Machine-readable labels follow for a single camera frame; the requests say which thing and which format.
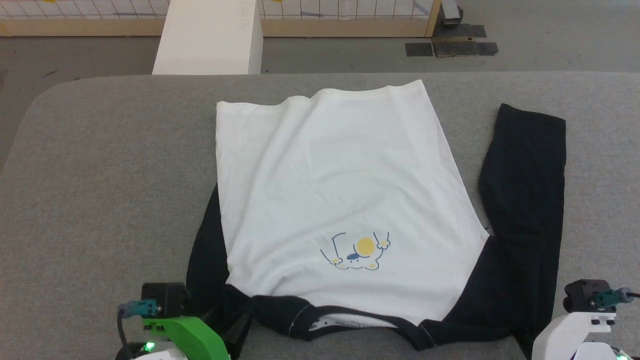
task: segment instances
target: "white t-shirt body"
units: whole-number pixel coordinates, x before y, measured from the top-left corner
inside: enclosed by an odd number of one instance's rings
[[[219,102],[216,157],[227,283],[248,296],[442,320],[488,238],[419,80]]]

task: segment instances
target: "cartoon character print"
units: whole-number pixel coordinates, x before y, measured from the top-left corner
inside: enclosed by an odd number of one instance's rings
[[[335,253],[325,252],[322,249],[320,252],[329,263],[338,269],[377,270],[380,266],[378,259],[389,248],[391,242],[389,241],[389,233],[386,237],[381,236],[380,233],[372,233],[372,235],[352,238],[347,233],[339,233],[331,238]]]

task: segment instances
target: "gray table surface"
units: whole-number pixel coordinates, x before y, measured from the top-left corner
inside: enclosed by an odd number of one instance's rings
[[[276,104],[327,87],[422,79],[481,220],[476,180],[500,103],[567,120],[562,288],[640,290],[640,76],[582,72],[134,76],[74,81],[34,101],[0,176],[0,358],[112,359],[116,306],[183,281],[216,182],[216,102]],[[640,302],[612,334],[640,355]],[[128,321],[142,340],[138,320]],[[416,352],[392,331],[292,340],[254,325],[243,359],[519,359],[512,339]]]

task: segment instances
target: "wooden frame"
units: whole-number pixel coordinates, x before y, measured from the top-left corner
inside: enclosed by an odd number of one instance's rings
[[[264,37],[431,37],[442,0],[434,0],[429,20],[262,20]],[[160,36],[163,19],[0,20],[0,37]]]

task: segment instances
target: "white grid panel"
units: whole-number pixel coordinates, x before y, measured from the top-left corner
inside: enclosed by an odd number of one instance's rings
[[[428,19],[433,0],[257,0],[263,19]],[[170,0],[0,0],[3,19],[163,19]]]
[[[263,19],[428,19],[433,0],[258,0]]]
[[[0,0],[0,20],[163,19],[169,0]]]

